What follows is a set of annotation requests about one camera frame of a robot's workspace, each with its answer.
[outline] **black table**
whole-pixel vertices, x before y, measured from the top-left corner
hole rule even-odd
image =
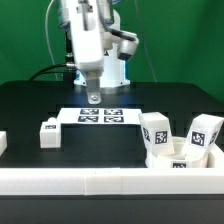
[[[139,126],[64,125],[60,150],[41,150],[42,121],[63,107],[92,108],[86,93],[62,82],[15,81],[0,87],[0,130],[8,148],[1,168],[145,167]],[[134,83],[103,95],[97,108],[161,112],[172,134],[185,137],[201,113],[224,116],[224,105],[191,84]],[[224,149],[224,129],[216,141]],[[1,196],[1,223],[223,223],[223,195]]]

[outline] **cube with marker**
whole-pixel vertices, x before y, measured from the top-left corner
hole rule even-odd
[[[55,118],[49,118],[48,121],[42,122],[40,129],[40,147],[61,147],[61,124]]]
[[[174,154],[169,120],[159,112],[141,113],[139,120],[145,147],[154,156]]]
[[[182,153],[197,158],[206,156],[215,144],[223,121],[222,117],[208,114],[196,117],[191,124]]]

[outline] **printed marker sheet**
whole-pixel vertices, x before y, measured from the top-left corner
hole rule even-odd
[[[140,109],[62,108],[57,121],[61,124],[134,124],[140,125]]]

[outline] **green backdrop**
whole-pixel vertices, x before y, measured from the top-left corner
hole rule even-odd
[[[224,1],[138,0],[144,39],[159,82],[193,83],[224,103]],[[27,80],[51,65],[44,20],[50,0],[7,0],[0,8],[0,83]],[[135,1],[116,5],[122,29],[141,41],[128,63],[132,81],[153,82],[143,47]],[[57,63],[64,62],[64,34],[57,7],[49,17],[49,34]]]

